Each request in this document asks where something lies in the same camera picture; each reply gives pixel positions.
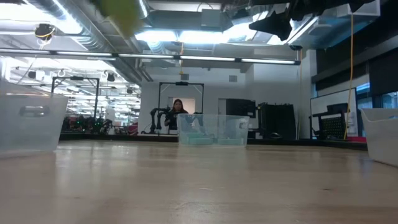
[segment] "table surface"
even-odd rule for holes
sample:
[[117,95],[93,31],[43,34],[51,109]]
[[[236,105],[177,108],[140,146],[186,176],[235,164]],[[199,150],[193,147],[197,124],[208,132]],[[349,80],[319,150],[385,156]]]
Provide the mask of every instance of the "table surface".
[[0,223],[396,223],[397,177],[328,147],[66,141],[0,159]]

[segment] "black equipment cabinet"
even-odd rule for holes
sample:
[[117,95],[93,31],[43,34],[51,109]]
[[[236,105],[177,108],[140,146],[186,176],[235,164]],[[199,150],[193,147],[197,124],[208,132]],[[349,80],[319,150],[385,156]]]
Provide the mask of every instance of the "black equipment cabinet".
[[254,100],[226,99],[226,115],[256,118],[256,102]]
[[263,139],[279,138],[285,140],[296,139],[296,123],[293,105],[268,105],[262,103],[258,106],[259,130]]

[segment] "yellow cable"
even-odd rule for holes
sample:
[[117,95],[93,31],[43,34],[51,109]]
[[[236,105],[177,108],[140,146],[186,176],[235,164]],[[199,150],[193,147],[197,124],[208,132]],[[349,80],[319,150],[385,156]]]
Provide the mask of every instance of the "yellow cable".
[[48,33],[48,34],[45,34],[45,35],[35,35],[35,36],[36,36],[36,37],[48,37],[48,36],[52,35],[52,34],[54,33],[54,31],[55,31],[55,28],[53,28],[53,29],[51,30],[51,32]]
[[[303,49],[300,50],[300,107],[302,106],[302,80],[303,80]],[[298,109],[298,135],[297,138],[300,140],[300,128],[301,128],[301,110]]]
[[351,71],[349,78],[349,93],[348,93],[348,107],[346,117],[346,129],[344,133],[344,140],[347,139],[348,132],[348,117],[349,117],[349,106],[351,104],[351,89],[353,87],[353,75],[354,75],[354,13],[351,14]]

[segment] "dark hair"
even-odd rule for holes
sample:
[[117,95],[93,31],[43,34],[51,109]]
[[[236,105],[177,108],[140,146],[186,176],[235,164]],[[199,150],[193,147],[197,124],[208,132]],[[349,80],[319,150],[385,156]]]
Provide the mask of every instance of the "dark hair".
[[177,102],[181,103],[181,110],[180,110],[180,112],[181,112],[181,113],[188,113],[188,112],[186,112],[186,111],[184,110],[184,104],[182,104],[182,101],[181,101],[180,99],[176,99],[176,100],[174,101],[172,111],[175,112],[174,105],[175,105]]

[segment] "white box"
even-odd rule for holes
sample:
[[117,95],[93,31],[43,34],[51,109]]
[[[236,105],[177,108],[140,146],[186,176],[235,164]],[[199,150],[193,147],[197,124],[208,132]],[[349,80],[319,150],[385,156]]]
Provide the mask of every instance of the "white box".
[[246,146],[248,141],[248,116],[179,114],[177,126],[181,145]]
[[362,109],[371,159],[398,166],[398,109]]
[[57,148],[68,98],[0,82],[0,156]]

